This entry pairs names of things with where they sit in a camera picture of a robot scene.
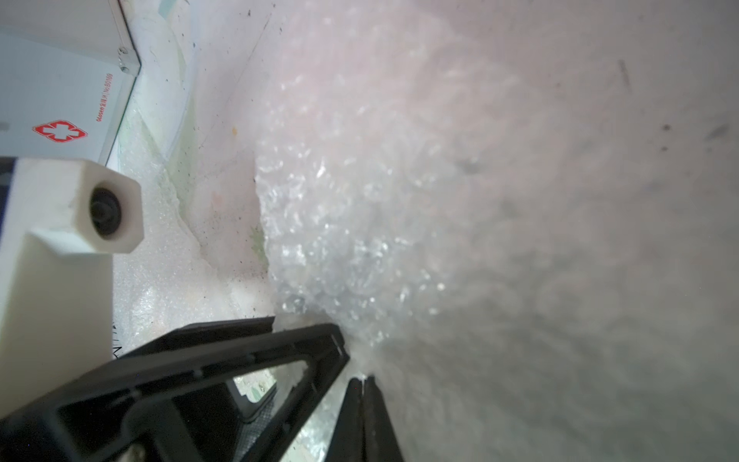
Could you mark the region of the clear bubble wrap sheet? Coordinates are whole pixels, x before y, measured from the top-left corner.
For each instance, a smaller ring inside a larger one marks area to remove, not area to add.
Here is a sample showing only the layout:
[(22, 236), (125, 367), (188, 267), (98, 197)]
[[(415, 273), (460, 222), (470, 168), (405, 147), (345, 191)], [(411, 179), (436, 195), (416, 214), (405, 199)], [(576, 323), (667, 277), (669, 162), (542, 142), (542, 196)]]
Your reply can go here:
[(734, 1), (126, 1), (115, 346), (275, 316), (409, 461), (738, 457)]

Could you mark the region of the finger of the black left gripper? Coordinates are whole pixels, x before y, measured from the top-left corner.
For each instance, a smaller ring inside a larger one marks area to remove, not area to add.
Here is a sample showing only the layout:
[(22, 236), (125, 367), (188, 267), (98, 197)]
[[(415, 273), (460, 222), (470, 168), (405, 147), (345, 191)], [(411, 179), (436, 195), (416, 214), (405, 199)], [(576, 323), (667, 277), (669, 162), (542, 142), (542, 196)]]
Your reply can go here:
[(5, 461), (278, 461), (348, 363), (333, 323), (176, 329), (11, 413)]

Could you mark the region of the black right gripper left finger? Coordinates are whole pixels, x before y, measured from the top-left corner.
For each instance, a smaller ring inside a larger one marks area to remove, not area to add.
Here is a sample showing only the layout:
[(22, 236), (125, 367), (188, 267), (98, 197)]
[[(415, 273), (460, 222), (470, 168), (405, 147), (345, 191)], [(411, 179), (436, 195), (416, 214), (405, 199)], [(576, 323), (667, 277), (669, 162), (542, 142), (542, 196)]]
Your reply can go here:
[(364, 456), (364, 382), (350, 379), (325, 462), (362, 462)]

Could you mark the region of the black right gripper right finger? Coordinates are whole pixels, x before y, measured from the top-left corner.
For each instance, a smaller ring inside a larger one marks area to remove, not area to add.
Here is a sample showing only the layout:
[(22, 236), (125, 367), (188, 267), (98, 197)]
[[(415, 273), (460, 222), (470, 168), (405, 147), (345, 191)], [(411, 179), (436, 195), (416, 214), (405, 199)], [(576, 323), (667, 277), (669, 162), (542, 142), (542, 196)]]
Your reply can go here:
[(384, 396), (372, 375), (364, 382), (363, 461), (404, 462)]

